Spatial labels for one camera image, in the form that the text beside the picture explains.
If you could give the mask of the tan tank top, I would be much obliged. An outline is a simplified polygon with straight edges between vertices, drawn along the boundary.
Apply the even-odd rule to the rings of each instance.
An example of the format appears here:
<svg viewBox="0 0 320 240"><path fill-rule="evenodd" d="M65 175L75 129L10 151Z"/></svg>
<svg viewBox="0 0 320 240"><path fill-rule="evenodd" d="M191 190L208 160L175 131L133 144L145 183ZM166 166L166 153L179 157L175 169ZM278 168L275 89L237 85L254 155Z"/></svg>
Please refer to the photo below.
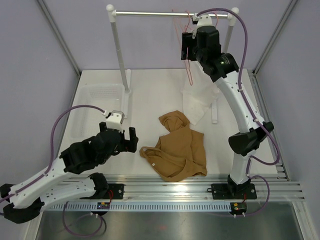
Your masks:
<svg viewBox="0 0 320 240"><path fill-rule="evenodd" d="M159 118L168 134L160 136L154 147L143 146L139 155L165 182L179 182L193 176L207 176L204 134L190 128L180 111Z"/></svg>

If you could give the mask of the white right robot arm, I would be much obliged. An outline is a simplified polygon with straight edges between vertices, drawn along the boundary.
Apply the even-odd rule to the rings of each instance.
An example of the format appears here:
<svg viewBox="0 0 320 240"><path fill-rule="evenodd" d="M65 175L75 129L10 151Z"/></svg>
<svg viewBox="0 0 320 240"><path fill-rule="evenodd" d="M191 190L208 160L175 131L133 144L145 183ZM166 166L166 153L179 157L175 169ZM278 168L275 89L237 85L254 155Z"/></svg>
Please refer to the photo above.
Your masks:
<svg viewBox="0 0 320 240"><path fill-rule="evenodd" d="M234 153L232 168L226 183L212 184L213 199L255 200L256 189L248 176L250 158L274 130L273 123L266 122L246 96L236 60L221 51L219 31L213 25L201 26L194 33L182 33L181 59L198 61L226 98L239 130L228 138Z"/></svg>

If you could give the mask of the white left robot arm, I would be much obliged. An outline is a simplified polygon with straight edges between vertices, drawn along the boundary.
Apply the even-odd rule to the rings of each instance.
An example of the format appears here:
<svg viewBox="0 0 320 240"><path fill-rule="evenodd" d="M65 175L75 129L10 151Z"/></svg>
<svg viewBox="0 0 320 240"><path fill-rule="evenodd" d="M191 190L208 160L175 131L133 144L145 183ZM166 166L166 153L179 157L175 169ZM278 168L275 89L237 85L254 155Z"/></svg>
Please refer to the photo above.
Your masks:
<svg viewBox="0 0 320 240"><path fill-rule="evenodd" d="M103 165L111 156L122 152L135 153L138 137L130 127L129 139L125 132L99 124L100 132L80 142L75 142L61 152L50 170L43 170L20 184L3 184L0 195L9 203L3 207L3 217L22 224L36 218L46 209L74 199L103 199L109 184L102 173L92 173L87 178L66 186L58 184L74 175L80 175Z"/></svg>

